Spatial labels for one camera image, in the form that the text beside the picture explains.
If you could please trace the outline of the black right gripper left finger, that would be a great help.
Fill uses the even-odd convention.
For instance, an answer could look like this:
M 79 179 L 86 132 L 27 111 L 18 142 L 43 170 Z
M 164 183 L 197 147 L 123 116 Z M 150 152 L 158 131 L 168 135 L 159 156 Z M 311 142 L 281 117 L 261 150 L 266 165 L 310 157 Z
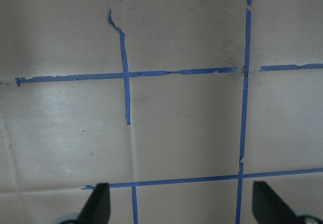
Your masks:
M 109 183 L 99 183 L 76 218 L 76 223 L 107 224 L 110 216 L 110 186 Z

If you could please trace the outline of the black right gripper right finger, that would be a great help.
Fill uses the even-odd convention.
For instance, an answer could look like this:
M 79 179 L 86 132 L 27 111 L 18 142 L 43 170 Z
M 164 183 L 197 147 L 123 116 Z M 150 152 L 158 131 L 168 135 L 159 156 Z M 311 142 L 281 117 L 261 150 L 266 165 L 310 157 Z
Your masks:
M 305 223 L 264 181 L 253 183 L 252 213 L 259 224 Z

